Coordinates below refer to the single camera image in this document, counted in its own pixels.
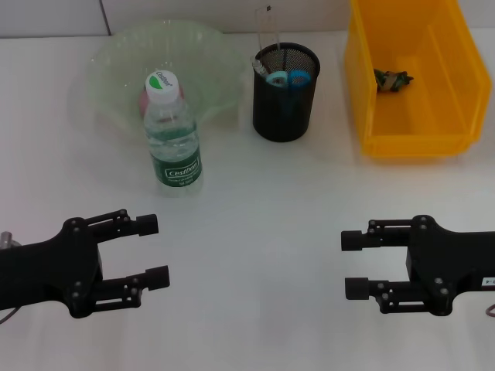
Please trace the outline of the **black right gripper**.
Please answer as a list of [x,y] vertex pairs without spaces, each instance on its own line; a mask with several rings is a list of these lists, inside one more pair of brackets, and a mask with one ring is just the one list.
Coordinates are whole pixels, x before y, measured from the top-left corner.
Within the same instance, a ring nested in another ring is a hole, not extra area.
[[341,232],[342,251],[407,247],[408,281],[346,277],[350,301],[374,298],[382,314],[452,313],[455,298],[494,290],[494,232],[453,232],[430,216],[370,220],[367,230]]

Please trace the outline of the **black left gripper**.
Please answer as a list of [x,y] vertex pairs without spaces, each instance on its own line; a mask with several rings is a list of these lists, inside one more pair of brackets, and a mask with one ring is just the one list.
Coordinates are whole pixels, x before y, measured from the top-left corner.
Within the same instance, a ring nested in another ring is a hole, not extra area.
[[66,305],[72,317],[84,318],[95,309],[138,308],[143,290],[170,286],[169,267],[94,285],[102,280],[97,243],[158,232],[157,215],[133,220],[126,209],[120,209],[85,220],[67,220],[56,236],[43,242],[3,247],[1,309],[58,301]]

